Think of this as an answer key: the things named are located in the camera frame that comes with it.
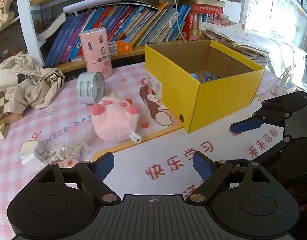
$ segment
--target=white cable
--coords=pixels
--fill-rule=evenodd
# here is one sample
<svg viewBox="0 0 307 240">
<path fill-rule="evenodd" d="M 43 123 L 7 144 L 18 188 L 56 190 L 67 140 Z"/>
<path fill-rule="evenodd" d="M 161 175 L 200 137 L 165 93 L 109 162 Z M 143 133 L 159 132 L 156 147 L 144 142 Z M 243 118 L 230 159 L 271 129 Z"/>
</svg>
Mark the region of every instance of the white cable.
<svg viewBox="0 0 307 240">
<path fill-rule="evenodd" d="M 277 84 L 277 82 L 281 79 L 281 77 L 286 73 L 287 69 L 289 70 L 292 66 L 289 66 L 288 68 L 285 69 L 285 71 L 281 74 L 281 76 L 276 80 L 276 82 L 272 85 L 271 88 L 269 88 L 268 90 L 266 90 L 265 92 L 262 92 L 260 94 L 257 94 L 256 96 L 260 96 L 260 95 L 263 95 L 263 94 L 266 94 L 268 91 L 271 91 L 272 88 Z"/>
<path fill-rule="evenodd" d="M 178 22 L 179 14 L 178 14 L 177 1 L 176 1 L 176 0 L 174 0 L 174 1 L 175 1 L 176 11 L 177 11 L 177 25 L 178 25 L 178 31 L 179 31 L 179 33 L 180 33 L 181 38 L 182 38 L 185 42 L 187 42 L 187 41 L 185 40 L 185 38 L 182 36 L 181 30 L 180 30 L 180 26 L 179 26 L 179 22 Z"/>
</svg>

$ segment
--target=metal screw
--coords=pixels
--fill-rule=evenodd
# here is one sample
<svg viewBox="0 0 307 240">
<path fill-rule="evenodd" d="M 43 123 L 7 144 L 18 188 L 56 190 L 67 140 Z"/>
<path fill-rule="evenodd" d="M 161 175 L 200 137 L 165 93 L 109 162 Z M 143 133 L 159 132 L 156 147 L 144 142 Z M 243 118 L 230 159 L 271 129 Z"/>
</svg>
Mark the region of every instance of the metal screw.
<svg viewBox="0 0 307 240">
<path fill-rule="evenodd" d="M 189 197 L 191 201 L 201 202 L 205 200 L 205 196 L 201 194 L 193 194 Z"/>
<path fill-rule="evenodd" d="M 106 194 L 102 196 L 102 200 L 106 202 L 116 201 L 118 197 L 114 194 Z"/>
</svg>

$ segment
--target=pink cylindrical container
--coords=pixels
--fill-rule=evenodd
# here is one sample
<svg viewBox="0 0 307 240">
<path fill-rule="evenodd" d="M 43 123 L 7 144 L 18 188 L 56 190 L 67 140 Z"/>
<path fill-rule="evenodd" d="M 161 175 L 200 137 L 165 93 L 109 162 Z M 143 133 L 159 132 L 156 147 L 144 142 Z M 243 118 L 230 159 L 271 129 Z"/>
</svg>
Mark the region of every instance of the pink cylindrical container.
<svg viewBox="0 0 307 240">
<path fill-rule="evenodd" d="M 88 72 L 101 72 L 104 79 L 112 75 L 106 28 L 96 28 L 80 34 L 83 56 Z"/>
</svg>

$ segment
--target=stack of papers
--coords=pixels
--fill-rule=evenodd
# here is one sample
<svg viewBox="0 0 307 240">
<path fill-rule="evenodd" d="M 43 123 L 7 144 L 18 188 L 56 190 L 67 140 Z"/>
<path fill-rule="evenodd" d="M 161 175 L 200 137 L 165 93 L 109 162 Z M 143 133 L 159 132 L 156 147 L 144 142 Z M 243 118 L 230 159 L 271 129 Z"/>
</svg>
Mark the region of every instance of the stack of papers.
<svg viewBox="0 0 307 240">
<path fill-rule="evenodd" d="M 269 51 L 245 33 L 241 24 L 224 27 L 200 22 L 200 29 L 210 39 L 238 51 L 259 65 L 265 66 L 270 61 Z"/>
</svg>

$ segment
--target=pink plush toy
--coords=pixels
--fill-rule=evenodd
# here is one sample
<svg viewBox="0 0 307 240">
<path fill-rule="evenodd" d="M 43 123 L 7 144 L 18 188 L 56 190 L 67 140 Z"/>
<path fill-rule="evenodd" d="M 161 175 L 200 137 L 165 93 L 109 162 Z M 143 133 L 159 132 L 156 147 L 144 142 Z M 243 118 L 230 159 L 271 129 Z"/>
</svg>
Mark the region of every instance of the pink plush toy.
<svg viewBox="0 0 307 240">
<path fill-rule="evenodd" d="M 139 111 L 113 92 L 110 97 L 103 97 L 92 106 L 91 119 L 99 138 L 120 142 L 129 139 L 130 133 L 136 130 Z"/>
</svg>

